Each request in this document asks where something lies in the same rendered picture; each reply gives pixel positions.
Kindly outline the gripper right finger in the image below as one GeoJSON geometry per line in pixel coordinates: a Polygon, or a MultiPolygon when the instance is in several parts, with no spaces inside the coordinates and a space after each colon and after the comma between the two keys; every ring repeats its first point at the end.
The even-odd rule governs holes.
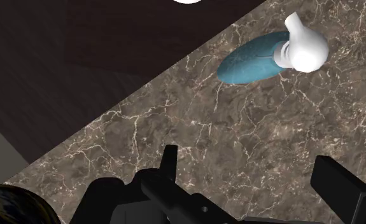
{"type": "Polygon", "coordinates": [[[316,157],[311,187],[344,224],[366,224],[366,183],[332,157],[316,157]]]}

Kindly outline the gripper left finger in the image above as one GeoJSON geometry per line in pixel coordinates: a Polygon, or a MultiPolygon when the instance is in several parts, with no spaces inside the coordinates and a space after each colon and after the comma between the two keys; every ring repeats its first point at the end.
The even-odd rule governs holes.
{"type": "Polygon", "coordinates": [[[202,194],[176,184],[177,155],[176,145],[166,145],[160,166],[137,171],[129,184],[93,180],[70,224],[238,224],[202,194]]]}

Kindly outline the black glossy round object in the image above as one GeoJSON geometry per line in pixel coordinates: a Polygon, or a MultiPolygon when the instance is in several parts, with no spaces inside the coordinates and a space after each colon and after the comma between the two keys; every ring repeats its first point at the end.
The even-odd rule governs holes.
{"type": "Polygon", "coordinates": [[[0,224],[61,224],[51,205],[24,188],[0,184],[0,224]]]}

